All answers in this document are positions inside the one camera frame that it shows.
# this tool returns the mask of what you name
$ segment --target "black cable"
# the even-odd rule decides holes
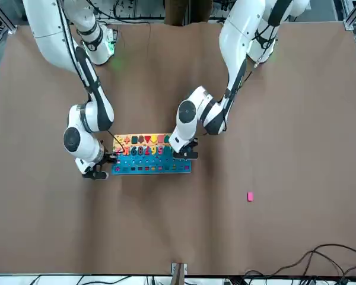
[[[146,21],[142,21],[142,22],[128,22],[128,21],[125,21],[121,18],[119,18],[117,15],[116,15],[116,7],[117,5],[119,4],[119,1],[120,0],[116,0],[116,4],[114,5],[114,9],[113,9],[113,17],[111,15],[108,15],[107,13],[103,12],[101,9],[99,9],[97,6],[95,6],[91,0],[86,0],[88,4],[90,4],[91,7],[94,8],[94,10],[96,10],[99,14],[103,14],[104,16],[108,17],[108,19],[112,19],[112,20],[118,20],[120,22],[123,22],[123,23],[127,23],[127,24],[150,24],[149,22],[146,22]]]
[[[64,35],[65,40],[66,40],[67,50],[68,50],[68,52],[69,52],[69,55],[70,55],[72,64],[73,64],[73,66],[74,66],[74,68],[75,68],[75,71],[77,72],[77,74],[78,74],[80,80],[82,81],[83,86],[84,86],[85,88],[87,88],[87,85],[86,85],[86,83],[84,82],[84,80],[83,80],[83,78],[82,78],[82,75],[80,74],[80,72],[79,72],[79,70],[78,70],[78,67],[77,67],[77,57],[75,56],[74,42],[73,42],[73,40],[72,40],[71,31],[70,31],[70,26],[67,24],[68,30],[69,30],[69,34],[70,34],[70,35],[69,35],[69,38],[70,38],[71,44],[73,45],[72,50],[73,50],[73,52],[74,52],[74,55],[71,53],[71,48],[70,48],[70,46],[69,46],[69,40],[68,40],[68,36],[67,36],[67,31],[66,31],[66,29],[65,29],[65,23],[64,23],[64,21],[63,21],[63,16],[62,16],[62,15],[64,15],[64,13],[63,13],[63,9],[62,9],[62,7],[61,7],[61,4],[60,4],[59,0],[57,0],[57,6],[58,6],[58,11],[59,11],[59,18],[61,19],[61,25],[62,25],[63,35]]]
[[[108,17],[108,19],[114,19],[114,20],[118,20],[120,22],[123,22],[123,23],[126,23],[126,24],[148,24],[149,25],[149,37],[148,37],[148,45],[147,45],[147,54],[149,54],[149,44],[150,44],[150,37],[151,37],[151,33],[152,33],[152,27],[151,27],[151,24],[149,22],[146,22],[146,21],[142,21],[142,22],[128,22],[128,21],[125,21],[121,18],[119,18],[117,15],[116,15],[116,8],[117,8],[117,5],[119,4],[119,1],[120,0],[116,0],[116,4],[113,5],[113,17],[111,15],[108,15],[106,13],[104,13],[101,9],[99,9],[97,6],[95,6],[91,0],[86,0],[86,2],[88,4],[90,4],[91,7],[94,8],[94,10],[96,10],[99,14],[103,14],[105,16]]]
[[[119,140],[111,133],[110,130],[107,130],[107,132],[111,135],[111,137],[113,137],[113,139],[114,139],[115,141],[117,141],[117,143],[118,143],[118,144],[121,146],[121,148],[123,149],[122,151],[116,152],[116,154],[124,153],[124,152],[125,152],[125,149],[124,149],[123,144],[122,144],[121,142],[119,142]]]
[[[271,278],[271,277],[277,275],[278,273],[280,273],[282,270],[289,269],[289,268],[292,268],[292,267],[297,266],[298,264],[300,264],[300,263],[306,258],[306,256],[307,256],[308,254],[319,254],[319,255],[321,255],[321,256],[323,256],[323,257],[326,257],[326,255],[321,254],[320,252],[315,251],[315,250],[307,251],[297,262],[295,262],[295,263],[293,263],[293,264],[290,264],[290,265],[283,266],[283,267],[281,267],[280,269],[276,270],[273,274],[268,275],[268,276],[264,276],[264,278],[269,279],[269,278]],[[332,259],[330,259],[328,256],[327,256],[326,258],[327,258],[327,260],[331,261],[333,264],[337,264],[335,261],[333,261]],[[254,279],[256,279],[256,278],[258,278],[258,276],[253,276],[253,277],[250,279],[248,285],[250,285],[251,282],[252,282]]]
[[[32,281],[32,282],[30,282],[30,284],[29,284],[29,285],[34,285],[34,284],[35,284],[35,282],[36,282],[39,278],[41,278],[41,276],[42,276],[42,275],[38,275],[35,279],[33,279],[33,281]]]
[[[344,277],[345,277],[348,273],[350,273],[352,270],[356,270],[356,266],[353,266],[353,267],[347,269],[347,270],[344,272],[342,278],[344,278]]]
[[[89,285],[89,284],[106,284],[106,285],[114,285],[114,284],[117,284],[118,282],[121,282],[125,279],[128,279],[128,278],[131,278],[131,276],[126,276],[124,278],[121,278],[120,280],[118,281],[115,281],[115,282],[104,282],[104,281],[91,281],[91,282],[87,282],[87,283],[83,283],[81,285]]]
[[[356,253],[356,249],[351,248],[351,247],[346,246],[346,245],[341,245],[341,244],[338,244],[338,243],[325,243],[324,245],[318,245],[317,247],[314,248],[314,251],[316,251],[316,250],[318,250],[318,249],[320,249],[320,248],[328,247],[328,246],[336,246],[336,247],[340,247],[340,248],[345,248],[345,249],[349,249],[350,251],[353,251],[353,252]],[[310,262],[311,262],[311,259],[312,259],[312,258],[313,258],[313,253],[311,253],[311,255],[310,255],[309,263],[307,264],[307,267],[306,267],[306,269],[304,270],[303,275],[306,275],[307,270],[309,269]]]
[[[327,255],[325,255],[325,254],[323,254],[323,253],[321,253],[321,252],[319,252],[319,251],[317,251],[317,250],[314,249],[313,252],[312,252],[311,255],[310,255],[309,261],[307,262],[306,269],[305,269],[304,273],[302,274],[303,276],[306,275],[307,270],[308,270],[309,267],[310,267],[310,263],[311,263],[313,254],[318,254],[318,255],[320,255],[321,257],[326,258],[329,262],[332,263],[332,265],[336,268],[336,270],[339,269],[339,270],[341,271],[341,273],[344,274],[344,270],[343,270],[343,268],[341,268],[340,265],[338,265],[335,261],[333,261],[333,260],[332,260],[331,258],[329,258]]]
[[[260,33],[259,30],[257,29],[257,31],[256,31],[256,34],[257,34],[257,35],[256,35],[252,40],[255,40],[255,39],[257,39],[257,37],[262,36],[262,34],[264,34],[264,32],[265,32],[269,27],[270,27],[270,26],[267,25],[266,28],[263,29],[261,33]]]
[[[79,283],[82,281],[82,279],[85,277],[85,275],[82,275],[81,278],[79,279],[79,281],[77,282],[77,285],[79,285]]]

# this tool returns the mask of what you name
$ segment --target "cable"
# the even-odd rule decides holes
[[[123,149],[122,151],[116,152],[116,154],[124,153],[124,152],[125,152],[125,149],[124,149],[123,144],[122,144],[121,142],[119,142],[119,140],[111,133],[110,130],[107,130],[107,132],[111,135],[111,137],[113,137],[113,139],[114,139],[115,141],[117,141],[117,143],[118,143],[118,144],[121,146],[121,148]]]
[[[264,32],[265,32],[269,27],[270,27],[270,26],[267,25],[267,26],[265,27],[265,29],[262,30],[261,33],[260,33],[259,30],[257,29],[257,31],[256,31],[256,36],[255,36],[252,40],[255,40],[255,39],[257,39],[257,37],[262,36],[262,34],[264,34]]]
[[[62,16],[62,15],[64,15],[64,12],[63,12],[63,9],[62,9],[62,7],[61,7],[61,3],[59,2],[59,0],[57,0],[57,6],[58,6],[58,11],[59,11],[59,18],[61,19],[61,25],[62,25],[63,35],[64,35],[65,40],[66,40],[67,50],[68,50],[68,52],[69,52],[69,55],[70,55],[72,64],[73,64],[73,66],[74,66],[74,68],[75,68],[75,71],[77,72],[77,74],[78,74],[80,80],[82,81],[83,86],[84,86],[85,88],[87,88],[87,85],[86,85],[86,83],[84,82],[84,80],[83,80],[83,78],[82,78],[82,75],[81,75],[81,73],[80,73],[79,70],[78,70],[77,60],[76,60],[77,57],[75,56],[74,42],[73,42],[73,40],[72,40],[70,26],[67,24],[68,30],[69,30],[69,34],[70,34],[70,37],[69,37],[69,38],[70,38],[70,41],[71,41],[71,43],[72,43],[72,45],[73,45],[72,50],[73,50],[74,55],[72,55],[71,47],[69,46],[69,40],[68,40],[68,36],[67,36],[67,31],[66,31],[65,23],[64,23],[64,21],[63,21],[63,16]]]
[[[343,270],[343,268],[340,267],[340,265],[338,265],[335,261],[333,261],[332,259],[330,259],[327,255],[325,255],[325,254],[323,254],[323,253],[321,253],[321,252],[319,252],[319,251],[317,251],[317,250],[314,249],[313,252],[312,252],[311,255],[310,255],[309,261],[307,262],[306,269],[305,269],[305,271],[304,271],[304,273],[303,273],[302,275],[306,275],[307,270],[308,270],[309,267],[310,267],[310,263],[311,263],[313,254],[318,254],[318,255],[320,255],[321,257],[326,258],[329,262],[332,263],[332,265],[336,268],[336,270],[339,269],[339,270],[341,271],[341,273],[344,274],[344,270]]]
[[[324,255],[324,254],[321,254],[321,253],[318,252],[318,251],[312,250],[312,251],[307,251],[297,262],[295,262],[295,263],[293,263],[293,264],[290,264],[290,265],[283,266],[283,267],[281,267],[280,269],[276,270],[273,274],[268,275],[268,276],[264,276],[264,278],[267,278],[267,279],[268,279],[268,278],[271,278],[271,277],[277,275],[278,273],[280,273],[282,270],[289,269],[289,268],[292,268],[292,267],[297,266],[297,265],[300,264],[300,263],[305,259],[305,257],[306,257],[308,254],[310,254],[310,253],[319,254],[319,255],[325,257],[327,260],[331,261],[333,264],[336,264],[336,265],[337,265],[337,263],[336,263],[335,261],[333,261],[332,259],[330,259],[328,256],[326,256],[326,255]],[[250,279],[248,285],[250,285],[251,282],[252,282],[254,279],[256,279],[256,278],[258,278],[258,276],[253,276],[253,277]]]
[[[338,243],[325,243],[324,245],[319,245],[319,246],[315,247],[315,248],[314,248],[314,251],[317,251],[317,249],[325,248],[325,247],[328,247],[328,246],[336,246],[336,247],[340,247],[340,248],[345,248],[345,249],[349,249],[350,251],[353,251],[353,252],[356,253],[356,249],[351,248],[351,247],[346,246],[346,245],[341,245],[341,244],[338,244]],[[311,253],[311,255],[310,255],[309,263],[307,264],[307,267],[306,267],[306,269],[304,270],[303,275],[306,275],[307,270],[309,269],[310,262],[311,262],[311,259],[312,259],[312,258],[313,258],[313,253]]]
[[[33,281],[32,281],[32,282],[30,282],[30,284],[29,284],[29,285],[34,285],[34,284],[35,284],[35,282],[36,282],[39,278],[41,278],[41,276],[42,276],[42,275],[38,275],[35,279],[33,279]]]
[[[250,270],[250,271],[246,272],[246,274],[244,275],[243,278],[246,278],[249,273],[256,272],[256,273],[258,273],[261,277],[263,277],[263,278],[265,278],[265,279],[269,279],[269,278],[271,278],[271,277],[277,275],[277,274],[278,274],[279,272],[281,272],[282,270],[289,269],[289,268],[292,268],[292,267],[297,266],[298,264],[300,264],[300,263],[305,259],[305,257],[306,257],[308,254],[310,254],[310,258],[309,258],[309,261],[307,262],[306,270],[305,270],[305,272],[304,272],[304,274],[303,274],[303,276],[305,276],[305,274],[307,273],[307,270],[309,269],[309,266],[310,266],[310,263],[311,263],[311,261],[312,261],[313,255],[314,255],[314,254],[318,254],[318,255],[320,255],[320,256],[326,258],[326,259],[327,259],[328,261],[330,261],[335,267],[337,267],[338,269],[340,269],[340,270],[342,271],[342,277],[340,278],[340,280],[339,280],[338,282],[336,282],[336,285],[339,285],[339,284],[340,284],[340,285],[344,285],[344,283],[342,283],[342,282],[345,280],[346,275],[347,275],[349,272],[351,272],[351,271],[353,271],[353,270],[356,270],[356,266],[351,267],[351,268],[347,269],[346,271],[344,271],[344,270],[341,268],[341,266],[338,265],[334,260],[332,260],[331,258],[329,258],[327,255],[325,255],[325,254],[323,254],[323,253],[317,251],[317,249],[323,248],[323,247],[327,247],[327,246],[341,247],[341,248],[345,248],[345,249],[348,249],[348,250],[353,251],[353,252],[356,253],[356,249],[351,248],[351,247],[349,247],[349,246],[341,245],[341,244],[338,244],[338,243],[326,243],[326,244],[322,244],[322,245],[319,245],[319,246],[315,247],[315,248],[314,248],[313,250],[311,250],[311,251],[307,251],[297,262],[295,262],[295,263],[293,263],[293,264],[290,264],[290,265],[287,265],[287,266],[283,266],[283,267],[281,267],[280,269],[276,270],[276,271],[275,271],[273,274],[271,274],[271,275],[264,276],[264,275],[262,275],[262,273],[259,272],[259,271]],[[260,278],[260,276],[255,276],[255,275],[252,276],[252,278],[250,279],[248,285],[250,285],[251,282],[252,282],[254,279]],[[299,285],[310,285],[311,281],[316,281],[316,280],[321,280],[321,281],[324,281],[324,282],[326,282],[326,283],[328,284],[328,282],[327,282],[326,280],[323,280],[323,279],[321,279],[321,278],[318,277],[318,276],[311,276],[310,278],[307,278],[307,279],[305,279],[305,280],[301,280]]]
[[[347,270],[344,272],[342,278],[344,278],[344,277],[345,277],[349,272],[351,272],[352,270],[356,270],[356,266],[353,266],[353,267],[347,269]]]
[[[151,33],[152,33],[152,27],[151,27],[151,24],[149,22],[146,22],[146,21],[142,21],[142,22],[128,22],[128,21],[125,21],[121,18],[119,18],[117,15],[116,15],[116,8],[117,8],[117,5],[119,4],[119,1],[120,0],[116,0],[116,4],[113,5],[113,17],[111,15],[108,15],[106,14],[105,12],[103,12],[101,9],[99,9],[97,6],[95,6],[91,0],[86,0],[86,2],[88,4],[90,4],[91,7],[94,8],[94,10],[96,10],[99,14],[103,14],[105,16],[108,17],[108,19],[114,19],[114,20],[118,20],[120,22],[123,22],[123,23],[126,23],[126,24],[148,24],[149,25],[149,37],[148,37],[148,44],[147,44],[147,55],[149,54],[149,44],[150,44],[150,37],[151,37]]]
[[[88,4],[90,4],[91,7],[94,8],[94,10],[96,10],[99,14],[103,14],[104,16],[108,17],[108,19],[112,19],[112,20],[118,20],[120,22],[123,22],[123,23],[127,23],[127,24],[150,24],[149,22],[146,22],[146,21],[142,21],[142,22],[127,22],[121,18],[119,18],[117,15],[116,15],[116,7],[117,5],[119,4],[119,1],[120,0],[116,0],[116,4],[114,4],[114,9],[113,9],[113,17],[111,15],[108,15],[107,13],[103,12],[101,9],[99,9],[97,6],[95,6],[91,0],[86,0],[86,2]]]
[[[85,277],[85,275],[82,275],[81,278],[79,279],[79,281],[77,282],[77,285],[79,285],[79,283],[82,281],[82,279]]]
[[[104,282],[104,281],[91,281],[91,282],[87,282],[87,283],[83,283],[81,285],[89,285],[89,284],[106,284],[106,285],[114,285],[114,284],[117,284],[118,282],[121,282],[125,279],[128,279],[128,278],[131,278],[131,276],[126,276],[124,278],[121,278],[120,280],[118,281],[115,281],[115,282]]]

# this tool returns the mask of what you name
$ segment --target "pink eraser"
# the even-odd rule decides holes
[[[253,201],[253,192],[248,192],[247,193],[247,200],[248,200],[248,202],[252,202]]]

